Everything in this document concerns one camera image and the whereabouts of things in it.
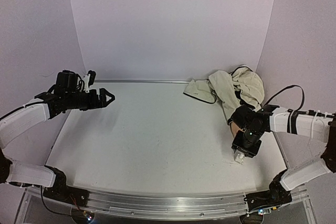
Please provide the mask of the white nail polish bottle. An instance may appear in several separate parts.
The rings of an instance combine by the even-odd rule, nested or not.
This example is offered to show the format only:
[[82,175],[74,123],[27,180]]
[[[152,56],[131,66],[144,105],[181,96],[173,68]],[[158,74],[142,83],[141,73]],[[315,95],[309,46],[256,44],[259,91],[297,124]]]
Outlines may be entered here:
[[234,161],[239,163],[239,164],[242,164],[244,162],[244,158],[245,158],[245,154],[240,152],[240,151],[236,151],[234,153]]

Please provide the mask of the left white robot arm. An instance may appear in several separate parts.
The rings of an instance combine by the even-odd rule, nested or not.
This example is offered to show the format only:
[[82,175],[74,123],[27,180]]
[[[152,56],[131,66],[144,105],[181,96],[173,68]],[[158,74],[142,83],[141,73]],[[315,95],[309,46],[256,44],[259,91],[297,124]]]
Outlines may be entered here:
[[[96,73],[90,70],[81,77],[79,74],[63,70],[57,74],[54,85],[36,95],[28,103],[1,117],[1,150],[10,142],[32,127],[51,120],[68,110],[88,111],[106,108],[116,98],[105,88],[91,89]],[[41,186],[59,201],[66,201],[71,190],[59,181],[62,172],[55,168],[25,164],[1,154],[1,183],[20,186]]]

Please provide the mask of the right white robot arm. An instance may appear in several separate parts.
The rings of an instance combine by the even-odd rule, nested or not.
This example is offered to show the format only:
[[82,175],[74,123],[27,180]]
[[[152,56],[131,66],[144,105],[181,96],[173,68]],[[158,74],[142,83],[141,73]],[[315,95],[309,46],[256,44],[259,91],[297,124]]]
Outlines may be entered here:
[[266,105],[259,111],[253,111],[242,105],[230,120],[239,128],[232,143],[234,160],[238,163],[246,157],[255,157],[261,146],[261,137],[269,132],[305,136],[326,144],[320,156],[280,175],[279,184],[285,191],[319,176],[335,173],[335,114],[294,111],[278,105]]

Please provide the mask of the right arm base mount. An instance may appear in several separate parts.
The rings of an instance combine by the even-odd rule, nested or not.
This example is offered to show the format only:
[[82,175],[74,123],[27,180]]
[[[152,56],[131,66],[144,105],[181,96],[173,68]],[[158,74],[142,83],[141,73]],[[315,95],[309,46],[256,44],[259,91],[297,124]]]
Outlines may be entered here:
[[247,203],[249,212],[280,207],[292,202],[291,192],[285,190],[280,183],[281,177],[286,171],[286,169],[283,170],[273,178],[268,190],[248,193],[245,196],[244,201]]

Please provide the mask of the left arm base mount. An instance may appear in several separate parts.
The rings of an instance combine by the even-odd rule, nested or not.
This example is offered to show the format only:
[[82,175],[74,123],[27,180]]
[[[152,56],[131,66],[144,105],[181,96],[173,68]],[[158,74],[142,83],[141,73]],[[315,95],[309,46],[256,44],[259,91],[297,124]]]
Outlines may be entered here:
[[73,204],[78,207],[85,207],[89,199],[89,191],[86,189],[72,187],[67,185],[67,177],[61,170],[45,166],[55,175],[55,181],[52,187],[43,189],[43,196],[58,202]]

